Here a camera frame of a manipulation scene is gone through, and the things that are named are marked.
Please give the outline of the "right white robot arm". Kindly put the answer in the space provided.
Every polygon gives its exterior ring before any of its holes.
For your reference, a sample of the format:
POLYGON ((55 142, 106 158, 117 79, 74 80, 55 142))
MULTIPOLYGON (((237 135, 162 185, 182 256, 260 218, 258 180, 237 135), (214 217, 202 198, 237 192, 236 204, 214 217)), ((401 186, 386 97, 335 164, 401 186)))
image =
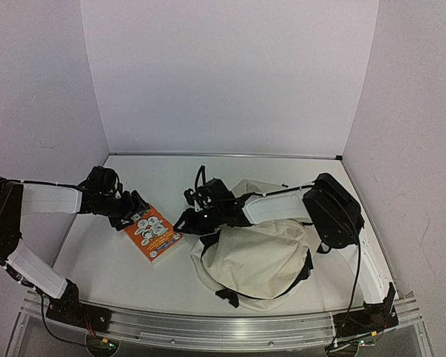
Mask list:
POLYGON ((199 237, 194 260, 205 283, 234 306, 268 309, 306 282, 317 255, 337 251, 365 309, 392 303, 396 290, 358 200, 331 174, 296 187, 218 178, 186 190, 174 224, 199 237))

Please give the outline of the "beige canvas backpack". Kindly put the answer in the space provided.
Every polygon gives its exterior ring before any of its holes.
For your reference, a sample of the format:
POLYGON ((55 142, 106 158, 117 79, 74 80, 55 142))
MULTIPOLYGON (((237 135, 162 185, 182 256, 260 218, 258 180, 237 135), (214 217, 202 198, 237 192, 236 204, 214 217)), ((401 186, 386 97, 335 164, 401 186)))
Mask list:
POLYGON ((199 280, 235 308, 269 311, 310 278, 321 244, 305 209, 199 237, 190 257, 199 280))

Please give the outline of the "orange comic book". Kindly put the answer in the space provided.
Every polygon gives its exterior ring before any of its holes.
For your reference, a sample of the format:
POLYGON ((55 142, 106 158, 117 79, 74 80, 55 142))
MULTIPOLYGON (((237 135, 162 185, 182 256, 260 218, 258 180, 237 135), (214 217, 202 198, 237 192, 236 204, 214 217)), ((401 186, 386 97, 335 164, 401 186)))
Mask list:
POLYGON ((151 205, 124 232, 153 265, 169 257, 185 243, 184 235, 175 231, 172 223, 151 205))

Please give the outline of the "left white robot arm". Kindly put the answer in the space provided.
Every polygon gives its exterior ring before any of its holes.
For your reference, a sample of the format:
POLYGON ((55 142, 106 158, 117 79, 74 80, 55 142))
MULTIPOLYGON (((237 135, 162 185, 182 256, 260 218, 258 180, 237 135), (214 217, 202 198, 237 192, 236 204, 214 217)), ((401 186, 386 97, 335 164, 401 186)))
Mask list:
POLYGON ((39 241, 27 241, 26 235, 50 233, 44 220, 53 215, 103 216, 113 229, 122 231, 147 209, 149 204, 140 194, 124 190, 116 178, 63 184, 0 176, 0 264, 20 283, 58 299, 57 312, 70 324, 77 324, 85 317, 85 307, 65 295, 71 283, 54 271, 50 259, 34 252, 39 241))

